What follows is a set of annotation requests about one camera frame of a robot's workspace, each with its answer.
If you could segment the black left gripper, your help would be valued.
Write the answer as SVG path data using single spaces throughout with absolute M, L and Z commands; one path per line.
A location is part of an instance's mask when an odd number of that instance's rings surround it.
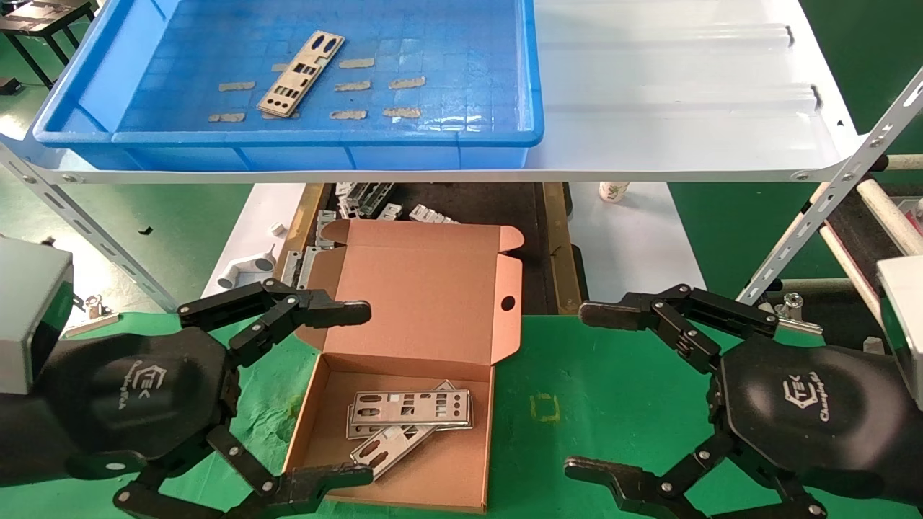
M 250 367 L 301 327 L 366 323 L 369 302 L 336 301 L 325 290 L 268 278 L 185 303 L 177 313 L 187 329 L 168 335 L 59 342 L 29 394 L 3 394 L 1 483 L 141 471 L 113 496 L 113 506 L 131 517 L 281 518 L 316 512 L 330 490 L 373 481 L 372 468 L 361 463 L 270 475 L 227 427 L 241 394 L 237 367 Z M 208 334 L 243 321 L 251 323 L 230 339 L 229 354 Z M 167 474 L 184 474 L 211 451 L 250 485 L 239 505 L 219 510 L 161 493 Z

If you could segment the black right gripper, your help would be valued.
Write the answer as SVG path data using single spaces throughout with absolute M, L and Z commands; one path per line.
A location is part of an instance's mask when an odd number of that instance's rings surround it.
M 921 505 L 922 414 L 893 358 L 756 336 L 722 355 L 713 388 L 725 433 L 665 475 L 581 456 L 567 457 L 565 475 L 606 487 L 617 508 L 649 518 L 707 517 L 686 493 L 727 457 L 781 502 L 718 518 L 827 518 L 804 486 Z

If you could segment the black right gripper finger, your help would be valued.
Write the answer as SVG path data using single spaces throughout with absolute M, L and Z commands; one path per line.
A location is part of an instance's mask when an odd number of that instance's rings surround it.
M 579 318 L 590 327 L 649 329 L 701 374 L 718 370 L 721 350 L 699 331 L 699 323 L 741 339 L 772 338 L 778 328 L 778 318 L 770 312 L 689 285 L 660 293 L 629 292 L 617 303 L 586 301 Z

